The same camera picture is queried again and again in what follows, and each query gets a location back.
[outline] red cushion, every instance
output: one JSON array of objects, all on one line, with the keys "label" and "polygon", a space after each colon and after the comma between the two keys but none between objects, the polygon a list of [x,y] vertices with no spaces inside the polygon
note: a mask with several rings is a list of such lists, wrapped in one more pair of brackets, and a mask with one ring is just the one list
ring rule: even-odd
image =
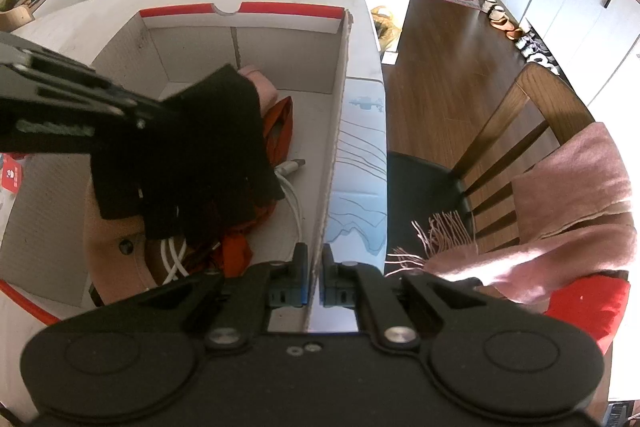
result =
[{"label": "red cushion", "polygon": [[551,294],[545,315],[589,333],[602,353],[613,341],[629,298],[630,284],[605,275],[583,277]]}]

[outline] black chair seat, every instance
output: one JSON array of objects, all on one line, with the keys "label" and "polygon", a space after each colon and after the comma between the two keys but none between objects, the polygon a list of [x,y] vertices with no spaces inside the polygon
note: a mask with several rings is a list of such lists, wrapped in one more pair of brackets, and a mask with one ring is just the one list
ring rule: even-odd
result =
[{"label": "black chair seat", "polygon": [[[417,221],[428,233],[429,217],[438,212],[457,210],[467,232],[473,234],[464,185],[451,169],[398,152],[389,151],[386,157],[386,251],[404,248],[408,253],[423,255],[424,248],[411,222]],[[398,267],[387,266],[387,273]]]}]

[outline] yellow bag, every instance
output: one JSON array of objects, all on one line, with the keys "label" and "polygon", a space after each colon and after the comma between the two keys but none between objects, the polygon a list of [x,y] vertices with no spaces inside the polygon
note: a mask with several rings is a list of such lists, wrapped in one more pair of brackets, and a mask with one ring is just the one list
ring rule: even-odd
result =
[{"label": "yellow bag", "polygon": [[386,6],[376,6],[371,10],[371,15],[380,42],[380,52],[384,53],[394,41],[400,38],[402,30],[396,25],[392,11]]}]

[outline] screw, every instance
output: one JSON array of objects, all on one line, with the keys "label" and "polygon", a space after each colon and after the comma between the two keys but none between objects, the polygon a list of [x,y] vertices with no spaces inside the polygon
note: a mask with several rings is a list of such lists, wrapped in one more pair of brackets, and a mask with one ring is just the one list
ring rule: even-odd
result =
[{"label": "screw", "polygon": [[287,354],[291,355],[292,357],[301,357],[305,354],[305,350],[300,346],[289,346],[287,347]]},{"label": "screw", "polygon": [[317,353],[318,351],[322,351],[322,346],[315,342],[309,342],[305,344],[305,351]]},{"label": "screw", "polygon": [[131,255],[133,253],[133,243],[130,242],[129,239],[123,239],[118,245],[118,248],[120,248],[120,251],[124,255]]},{"label": "screw", "polygon": [[385,338],[394,344],[407,344],[413,342],[416,337],[415,331],[406,326],[393,326],[385,331]]},{"label": "screw", "polygon": [[240,332],[235,328],[216,328],[209,333],[209,340],[214,344],[228,346],[240,340]]}]

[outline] chair backrest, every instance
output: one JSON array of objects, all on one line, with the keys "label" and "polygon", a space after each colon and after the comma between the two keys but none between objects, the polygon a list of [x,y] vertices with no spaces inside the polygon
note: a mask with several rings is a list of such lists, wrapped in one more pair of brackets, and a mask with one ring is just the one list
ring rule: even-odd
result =
[{"label": "chair backrest", "polygon": [[[500,159],[480,174],[475,181],[469,184],[465,191],[465,196],[471,196],[506,168],[510,167],[548,128],[556,136],[558,143],[562,145],[594,121],[587,107],[558,76],[538,64],[527,64],[520,71],[494,113],[482,127],[480,133],[453,167],[453,172],[460,179],[469,174],[482,155],[507,130],[529,100],[542,114],[542,123],[534,127]],[[504,184],[500,189],[492,192],[490,196],[472,206],[474,219],[507,200],[512,194],[511,182]],[[515,223],[516,212],[512,210],[477,230],[476,239],[482,239],[502,231]],[[496,246],[496,248],[517,245],[518,242],[519,238],[513,237],[511,240]]]}]

